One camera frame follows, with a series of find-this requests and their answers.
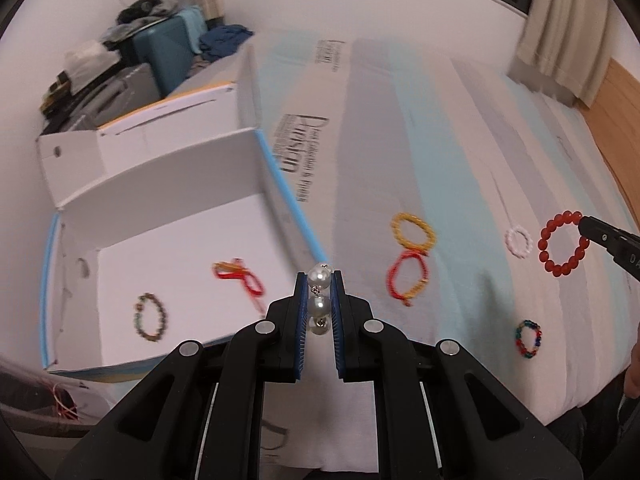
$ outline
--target red beaded bracelet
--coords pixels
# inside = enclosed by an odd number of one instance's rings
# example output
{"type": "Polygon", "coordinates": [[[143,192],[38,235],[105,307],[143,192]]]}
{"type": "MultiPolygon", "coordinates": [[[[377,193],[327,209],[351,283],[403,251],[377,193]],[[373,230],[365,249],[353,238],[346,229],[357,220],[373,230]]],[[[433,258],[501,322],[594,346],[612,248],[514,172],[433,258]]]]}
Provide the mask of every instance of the red beaded bracelet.
{"type": "Polygon", "coordinates": [[[589,247],[590,242],[588,238],[581,236],[574,255],[571,256],[566,263],[558,265],[550,259],[549,253],[546,250],[548,248],[548,240],[556,229],[563,225],[578,225],[581,218],[582,213],[580,211],[576,211],[574,213],[571,211],[565,211],[562,214],[557,214],[554,218],[549,220],[549,222],[546,223],[546,227],[540,231],[540,241],[538,242],[538,248],[540,249],[540,261],[545,264],[546,272],[551,272],[556,278],[561,275],[568,276],[572,270],[577,269],[578,264],[580,264],[580,260],[584,258],[584,251],[589,247]]]}
{"type": "Polygon", "coordinates": [[[423,256],[428,256],[428,254],[424,251],[418,251],[415,249],[404,250],[402,254],[398,256],[398,259],[386,274],[386,290],[388,290],[389,294],[393,298],[395,298],[396,300],[402,301],[404,306],[411,306],[410,300],[415,298],[418,295],[418,293],[420,293],[420,291],[424,289],[427,283],[429,283],[429,267],[427,267],[427,264],[425,263],[423,256]],[[400,294],[396,290],[396,287],[394,286],[394,280],[396,278],[396,274],[398,273],[400,264],[408,258],[415,258],[416,260],[418,260],[418,263],[420,264],[420,272],[422,273],[422,276],[420,280],[418,280],[418,282],[414,286],[412,286],[412,288],[410,288],[404,294],[400,294]]]}

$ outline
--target white cloth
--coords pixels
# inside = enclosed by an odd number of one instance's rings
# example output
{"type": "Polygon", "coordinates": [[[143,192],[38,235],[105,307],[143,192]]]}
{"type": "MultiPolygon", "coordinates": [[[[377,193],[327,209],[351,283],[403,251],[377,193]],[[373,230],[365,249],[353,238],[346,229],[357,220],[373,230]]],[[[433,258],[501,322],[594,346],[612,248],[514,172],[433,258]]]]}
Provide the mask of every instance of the white cloth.
{"type": "Polygon", "coordinates": [[[110,66],[120,60],[120,54],[110,52],[103,44],[91,40],[65,54],[64,70],[71,79],[71,94],[75,95],[110,66]]]}
{"type": "Polygon", "coordinates": [[[296,384],[265,385],[262,418],[283,431],[278,436],[263,427],[263,461],[324,471],[377,472],[373,384],[347,384],[338,378],[331,332],[307,332],[304,364],[302,380],[296,384]]]}

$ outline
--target multicolored beaded bracelet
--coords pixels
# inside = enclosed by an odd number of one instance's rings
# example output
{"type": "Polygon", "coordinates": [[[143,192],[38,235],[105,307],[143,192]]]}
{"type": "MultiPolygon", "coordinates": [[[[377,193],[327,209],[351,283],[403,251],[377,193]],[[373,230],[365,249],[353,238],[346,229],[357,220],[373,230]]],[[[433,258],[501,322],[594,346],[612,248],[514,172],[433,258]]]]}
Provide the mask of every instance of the multicolored beaded bracelet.
{"type": "Polygon", "coordinates": [[[138,297],[138,302],[136,303],[135,309],[136,309],[136,313],[134,314],[134,317],[133,317],[133,326],[135,327],[136,332],[138,332],[138,335],[143,337],[147,341],[152,341],[152,342],[160,341],[162,339],[162,335],[164,334],[164,331],[166,330],[166,310],[164,309],[164,306],[162,306],[162,303],[160,303],[160,301],[158,300],[158,298],[156,298],[154,294],[151,294],[150,292],[146,292],[142,296],[138,297]],[[145,309],[146,300],[151,301],[156,306],[156,309],[158,310],[158,315],[160,318],[160,327],[158,328],[158,331],[155,334],[148,334],[142,328],[142,311],[145,309]]]}
{"type": "Polygon", "coordinates": [[[386,274],[386,290],[388,290],[392,298],[402,301],[402,304],[404,304],[404,306],[411,306],[410,300],[415,298],[424,289],[424,287],[427,286],[427,283],[429,283],[429,267],[427,267],[427,264],[422,259],[423,256],[428,256],[428,254],[423,251],[407,249],[403,251],[402,254],[400,254],[396,262],[386,274]],[[418,260],[422,276],[420,277],[420,280],[418,280],[418,282],[414,286],[412,286],[412,288],[401,294],[396,291],[394,280],[396,278],[396,274],[398,273],[400,264],[408,258],[415,258],[416,260],[418,260]]]}
{"type": "Polygon", "coordinates": [[[540,343],[542,342],[542,330],[540,330],[540,325],[538,323],[534,323],[530,319],[525,319],[522,323],[520,323],[516,329],[516,346],[520,351],[520,355],[524,358],[531,359],[535,357],[540,349],[540,343]],[[522,342],[522,329],[524,327],[530,328],[536,331],[536,342],[534,343],[534,347],[532,350],[529,350],[525,344],[522,342]]]}
{"type": "Polygon", "coordinates": [[[436,233],[433,231],[433,229],[431,229],[431,226],[424,220],[409,213],[398,213],[396,216],[394,216],[391,221],[391,230],[394,232],[394,237],[396,238],[398,243],[408,250],[427,253],[431,250],[431,248],[436,244],[437,241],[436,233]],[[414,244],[413,242],[410,242],[404,236],[402,236],[400,222],[402,222],[403,220],[411,222],[412,224],[417,225],[420,229],[422,229],[427,235],[427,241],[423,244],[414,244]]]}
{"type": "Polygon", "coordinates": [[[556,278],[559,278],[561,275],[568,276],[572,270],[577,269],[578,264],[580,264],[580,260],[584,258],[584,251],[589,247],[590,241],[588,238],[581,236],[578,246],[574,251],[574,255],[571,256],[566,263],[558,265],[551,259],[547,251],[548,240],[556,229],[563,225],[578,225],[581,218],[582,213],[580,211],[575,211],[573,213],[571,211],[565,211],[562,214],[557,214],[549,220],[549,222],[546,223],[546,227],[540,231],[540,241],[538,242],[538,248],[540,249],[540,261],[545,264],[546,272],[551,272],[556,278]]]}

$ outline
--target metal screw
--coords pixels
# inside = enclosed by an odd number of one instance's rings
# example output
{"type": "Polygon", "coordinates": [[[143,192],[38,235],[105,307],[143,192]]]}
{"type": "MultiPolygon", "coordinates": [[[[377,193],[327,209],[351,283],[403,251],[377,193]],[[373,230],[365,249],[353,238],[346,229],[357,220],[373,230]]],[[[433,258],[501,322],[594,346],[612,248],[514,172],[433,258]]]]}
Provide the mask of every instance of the metal screw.
{"type": "Polygon", "coordinates": [[[191,357],[192,355],[196,355],[198,353],[198,344],[193,341],[187,341],[186,343],[182,343],[180,345],[180,355],[184,355],[185,357],[191,357]]]}
{"type": "Polygon", "coordinates": [[[271,321],[267,321],[266,319],[255,326],[255,331],[258,334],[270,334],[274,330],[276,330],[276,326],[271,321]]]}
{"type": "Polygon", "coordinates": [[[455,341],[447,339],[440,343],[440,350],[442,350],[446,355],[455,355],[460,352],[460,345],[455,341]]]}
{"type": "Polygon", "coordinates": [[[367,332],[371,332],[372,334],[382,332],[382,329],[384,327],[385,326],[382,324],[382,322],[377,319],[369,319],[368,321],[364,322],[364,330],[366,330],[367,332]]]}

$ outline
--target beaded bracelet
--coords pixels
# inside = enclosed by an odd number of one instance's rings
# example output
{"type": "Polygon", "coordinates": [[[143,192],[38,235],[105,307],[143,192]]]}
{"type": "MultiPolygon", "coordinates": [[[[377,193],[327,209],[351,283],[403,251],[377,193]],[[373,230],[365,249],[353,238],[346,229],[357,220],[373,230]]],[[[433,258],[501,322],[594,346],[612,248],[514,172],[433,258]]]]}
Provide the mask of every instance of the beaded bracelet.
{"type": "Polygon", "coordinates": [[[433,231],[433,229],[431,229],[431,226],[424,220],[421,220],[417,216],[410,215],[409,213],[398,213],[396,216],[394,216],[391,221],[391,230],[394,232],[394,237],[396,238],[398,243],[405,249],[427,253],[436,244],[436,233],[433,231]],[[422,229],[427,235],[427,241],[423,244],[414,244],[413,242],[410,242],[409,240],[404,238],[400,229],[400,222],[402,220],[411,222],[412,224],[417,225],[420,229],[422,229]]]}
{"type": "Polygon", "coordinates": [[[540,231],[540,241],[538,242],[538,248],[540,249],[540,261],[545,264],[546,272],[551,272],[556,278],[559,278],[561,275],[568,276],[572,270],[577,269],[578,264],[580,264],[580,260],[584,258],[584,251],[589,247],[590,241],[588,238],[581,236],[578,246],[574,251],[574,255],[562,265],[556,264],[550,258],[550,255],[546,250],[548,248],[548,241],[556,229],[563,225],[578,225],[581,218],[582,213],[580,211],[575,211],[574,213],[571,211],[565,211],[562,214],[557,214],[549,220],[549,222],[546,223],[546,227],[540,231]]]}
{"type": "Polygon", "coordinates": [[[136,313],[134,314],[134,317],[133,317],[133,326],[135,327],[136,332],[138,332],[138,335],[143,337],[147,341],[153,341],[153,342],[160,341],[162,339],[162,335],[164,334],[164,331],[166,330],[166,310],[164,309],[164,306],[162,306],[162,303],[160,303],[160,301],[158,300],[158,298],[155,297],[155,295],[151,294],[150,292],[146,292],[142,296],[138,297],[138,302],[136,303],[135,309],[136,309],[136,313]],[[145,309],[146,300],[151,301],[156,306],[156,309],[158,310],[158,315],[160,318],[160,327],[158,328],[158,331],[155,334],[148,334],[142,328],[142,311],[145,309]]]}
{"type": "Polygon", "coordinates": [[[516,329],[516,346],[520,351],[520,355],[527,359],[531,359],[535,357],[540,349],[540,343],[542,342],[542,330],[540,330],[540,325],[538,323],[534,323],[529,319],[525,319],[522,323],[520,323],[516,329]],[[536,342],[534,343],[533,349],[529,350],[522,342],[522,329],[530,328],[536,331],[536,342]]]}
{"type": "Polygon", "coordinates": [[[407,249],[403,251],[402,254],[400,254],[396,262],[386,274],[386,290],[388,290],[389,294],[393,298],[402,301],[402,304],[404,304],[404,306],[411,306],[410,300],[415,298],[424,289],[427,283],[429,283],[429,267],[427,267],[427,264],[422,259],[423,256],[427,256],[427,254],[423,251],[407,249]],[[396,274],[398,273],[400,264],[404,260],[407,260],[409,258],[415,258],[416,260],[418,260],[422,276],[420,277],[420,280],[418,280],[418,282],[414,286],[412,286],[412,288],[401,294],[396,291],[396,288],[394,286],[394,279],[396,277],[396,274]]]}
{"type": "Polygon", "coordinates": [[[506,234],[504,235],[504,243],[507,245],[507,248],[511,252],[511,254],[520,259],[529,256],[529,253],[533,250],[533,238],[531,238],[531,235],[524,227],[521,227],[519,225],[516,225],[516,227],[512,227],[506,232],[506,234]],[[524,249],[519,249],[516,247],[513,239],[516,234],[520,234],[524,237],[526,243],[524,249]]]}

